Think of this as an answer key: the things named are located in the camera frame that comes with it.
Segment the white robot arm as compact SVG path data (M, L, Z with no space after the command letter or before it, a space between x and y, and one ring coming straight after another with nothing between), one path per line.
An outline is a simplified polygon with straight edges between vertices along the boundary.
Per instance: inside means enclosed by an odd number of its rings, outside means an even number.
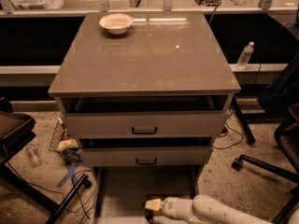
M153 220L153 214L158 213L187 224L278 224L236 210L204 194L193 199L167 197L148 200L145 209L150 212L149 222Z

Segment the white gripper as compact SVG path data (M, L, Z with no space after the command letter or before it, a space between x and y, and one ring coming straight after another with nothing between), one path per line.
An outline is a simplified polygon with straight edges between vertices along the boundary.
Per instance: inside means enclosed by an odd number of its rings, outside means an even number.
M192 200L178 197L168 197L163 201L153 199L146 201L145 208L150 211L161 211L165 215L154 216L153 224L192 224L194 212L192 210Z

